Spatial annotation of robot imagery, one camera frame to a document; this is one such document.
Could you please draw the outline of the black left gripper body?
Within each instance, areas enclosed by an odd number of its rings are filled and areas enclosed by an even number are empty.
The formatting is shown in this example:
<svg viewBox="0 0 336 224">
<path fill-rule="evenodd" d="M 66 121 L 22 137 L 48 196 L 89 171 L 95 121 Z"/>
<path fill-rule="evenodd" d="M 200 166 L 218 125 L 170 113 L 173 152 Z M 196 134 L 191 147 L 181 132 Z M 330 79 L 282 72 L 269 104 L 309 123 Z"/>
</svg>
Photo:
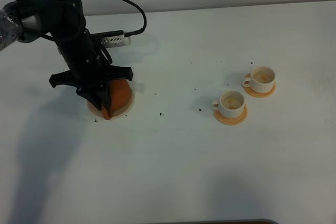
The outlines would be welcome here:
<svg viewBox="0 0 336 224">
<path fill-rule="evenodd" d="M 133 79 L 132 69 L 114 66 L 107 49 L 88 31 L 77 39 L 56 45 L 69 70 L 52 75 L 49 79 L 52 87 L 67 85 L 88 90 L 111 80 Z"/>
</svg>

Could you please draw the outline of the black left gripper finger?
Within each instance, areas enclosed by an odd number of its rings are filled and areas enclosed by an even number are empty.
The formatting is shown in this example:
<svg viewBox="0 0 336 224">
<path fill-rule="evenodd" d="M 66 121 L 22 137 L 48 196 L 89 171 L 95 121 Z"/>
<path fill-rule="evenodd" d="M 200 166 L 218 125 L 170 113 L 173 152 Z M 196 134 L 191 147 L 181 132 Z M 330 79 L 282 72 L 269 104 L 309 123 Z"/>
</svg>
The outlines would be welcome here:
<svg viewBox="0 0 336 224">
<path fill-rule="evenodd" d="M 86 99 L 89 103 L 91 103 L 98 111 L 101 111 L 102 100 L 101 98 L 92 91 L 77 91 L 77 95 Z"/>
<path fill-rule="evenodd" d="M 101 100 L 101 108 L 109 109 L 111 107 L 110 82 L 106 82 L 98 86 L 95 90 L 97 96 Z"/>
</svg>

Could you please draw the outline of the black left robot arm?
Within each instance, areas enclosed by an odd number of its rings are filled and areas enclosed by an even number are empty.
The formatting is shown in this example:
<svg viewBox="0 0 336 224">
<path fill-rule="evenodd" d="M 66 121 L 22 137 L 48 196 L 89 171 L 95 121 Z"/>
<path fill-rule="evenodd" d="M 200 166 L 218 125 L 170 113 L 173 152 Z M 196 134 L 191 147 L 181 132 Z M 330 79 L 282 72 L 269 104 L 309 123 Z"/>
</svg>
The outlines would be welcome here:
<svg viewBox="0 0 336 224">
<path fill-rule="evenodd" d="M 55 42 L 69 68 L 52 75 L 51 86 L 76 87 L 98 110 L 111 108 L 112 80 L 133 78 L 130 67 L 112 64 L 101 36 L 86 29 L 81 0 L 16 0 L 1 10 L 1 49 L 37 38 Z"/>
</svg>

